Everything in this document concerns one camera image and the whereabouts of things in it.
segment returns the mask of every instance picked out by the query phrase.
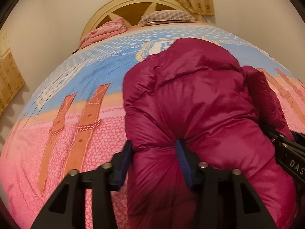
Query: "headboard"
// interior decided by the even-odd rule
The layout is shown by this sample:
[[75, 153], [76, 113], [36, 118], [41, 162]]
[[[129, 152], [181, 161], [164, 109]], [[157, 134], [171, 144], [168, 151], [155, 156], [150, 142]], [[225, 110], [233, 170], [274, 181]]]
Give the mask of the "headboard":
[[[142, 15], [159, 10], [185, 10], [175, 0], [111, 0], [102, 6], [88, 21], [80, 38], [104, 23], [123, 17], [127, 24], [137, 25]], [[198, 21], [200, 15], [192, 14]]]

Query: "screw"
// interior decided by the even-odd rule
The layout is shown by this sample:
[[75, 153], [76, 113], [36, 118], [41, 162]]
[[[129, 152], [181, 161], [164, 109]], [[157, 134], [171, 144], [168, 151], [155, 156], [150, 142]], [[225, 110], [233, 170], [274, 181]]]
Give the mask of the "screw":
[[240, 175], [242, 172], [240, 171], [240, 169], [234, 169], [234, 170], [232, 170], [232, 173], [234, 174], [234, 175]]
[[200, 162], [200, 163], [198, 164], [198, 166], [199, 166], [200, 168], [207, 168], [209, 165], [208, 165], [206, 162]]
[[104, 163], [104, 164], [103, 164], [103, 168], [104, 168], [104, 169], [110, 169], [110, 168], [112, 168], [112, 163]]
[[70, 171], [69, 175], [70, 176], [76, 176], [78, 174], [78, 170], [77, 169], [73, 169], [72, 171]]

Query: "magenta puffer jacket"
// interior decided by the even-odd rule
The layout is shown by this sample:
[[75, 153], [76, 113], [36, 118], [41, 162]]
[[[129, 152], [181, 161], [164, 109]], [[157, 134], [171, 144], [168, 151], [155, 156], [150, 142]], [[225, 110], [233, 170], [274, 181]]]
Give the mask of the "magenta puffer jacket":
[[292, 135], [263, 73], [241, 68], [211, 42], [178, 39], [126, 74], [123, 97], [126, 136], [135, 152], [128, 171], [132, 229], [191, 228], [198, 197], [184, 183], [177, 139], [214, 168], [240, 169], [277, 227], [291, 225], [293, 179], [276, 164], [258, 123]]

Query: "striped pillow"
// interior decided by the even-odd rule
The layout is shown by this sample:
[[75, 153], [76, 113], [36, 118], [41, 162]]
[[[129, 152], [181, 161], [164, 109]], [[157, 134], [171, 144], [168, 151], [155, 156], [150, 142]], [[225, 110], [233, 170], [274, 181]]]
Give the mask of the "striped pillow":
[[169, 21], [196, 21], [196, 19], [184, 10], [160, 10], [143, 15], [139, 24]]

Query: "bed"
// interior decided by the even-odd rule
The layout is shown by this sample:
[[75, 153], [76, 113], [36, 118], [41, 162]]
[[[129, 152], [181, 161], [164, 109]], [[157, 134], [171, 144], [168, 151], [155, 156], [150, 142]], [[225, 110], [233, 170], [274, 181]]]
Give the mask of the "bed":
[[[112, 0], [89, 20], [81, 38], [120, 16], [134, 26], [143, 14], [171, 9], [183, 8], [174, 0]], [[130, 16], [131, 10], [137, 14]], [[205, 23], [135, 26], [70, 56], [34, 92], [13, 126], [1, 154], [0, 181], [9, 211], [21, 229], [31, 227], [69, 170], [93, 170], [121, 150], [126, 140], [122, 99], [125, 73], [185, 37], [220, 45], [241, 66], [263, 71], [290, 129], [305, 131], [303, 84], [263, 50]], [[112, 194], [112, 199], [118, 227], [129, 228], [126, 184]], [[85, 209], [86, 228], [92, 229], [89, 190]]]

